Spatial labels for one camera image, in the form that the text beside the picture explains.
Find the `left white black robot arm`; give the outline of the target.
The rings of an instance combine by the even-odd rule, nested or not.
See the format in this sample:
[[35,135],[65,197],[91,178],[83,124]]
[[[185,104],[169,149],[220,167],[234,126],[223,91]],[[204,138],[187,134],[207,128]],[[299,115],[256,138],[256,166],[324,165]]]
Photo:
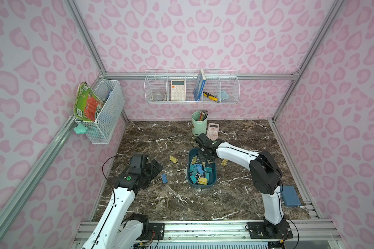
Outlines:
[[163,170],[148,155],[135,154],[115,182],[110,201],[83,249],[145,249],[164,237],[164,224],[151,225],[148,216],[134,213],[125,217],[138,192]]

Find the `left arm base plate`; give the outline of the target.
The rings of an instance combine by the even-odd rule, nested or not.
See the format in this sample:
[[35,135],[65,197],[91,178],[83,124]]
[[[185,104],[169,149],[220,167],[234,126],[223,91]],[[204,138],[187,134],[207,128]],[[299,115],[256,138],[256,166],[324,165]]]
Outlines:
[[118,239],[122,242],[127,240],[163,240],[165,224],[164,223],[143,223],[136,220],[127,221],[118,234]]

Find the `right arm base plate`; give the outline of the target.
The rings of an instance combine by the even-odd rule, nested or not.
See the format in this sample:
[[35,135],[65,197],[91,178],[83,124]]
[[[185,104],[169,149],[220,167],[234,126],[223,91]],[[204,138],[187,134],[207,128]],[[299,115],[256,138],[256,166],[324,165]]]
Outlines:
[[245,225],[251,239],[292,239],[293,232],[289,223],[282,221],[277,225],[268,222],[249,222]]

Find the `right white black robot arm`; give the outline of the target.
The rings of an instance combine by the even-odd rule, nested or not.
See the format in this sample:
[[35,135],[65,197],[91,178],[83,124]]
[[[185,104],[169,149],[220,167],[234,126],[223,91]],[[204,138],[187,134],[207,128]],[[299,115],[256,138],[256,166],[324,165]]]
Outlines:
[[282,171],[268,151],[249,151],[221,140],[211,140],[204,133],[194,138],[202,161],[216,158],[238,164],[251,173],[254,187],[261,192],[265,224],[278,226],[285,221],[280,195],[284,190]]

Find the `teal plastic storage box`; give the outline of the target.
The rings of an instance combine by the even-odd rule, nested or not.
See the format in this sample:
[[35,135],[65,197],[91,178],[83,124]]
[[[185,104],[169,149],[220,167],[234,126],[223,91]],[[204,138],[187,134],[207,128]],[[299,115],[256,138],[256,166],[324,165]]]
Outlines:
[[202,162],[197,148],[189,151],[187,181],[194,188],[211,188],[217,181],[216,163]]

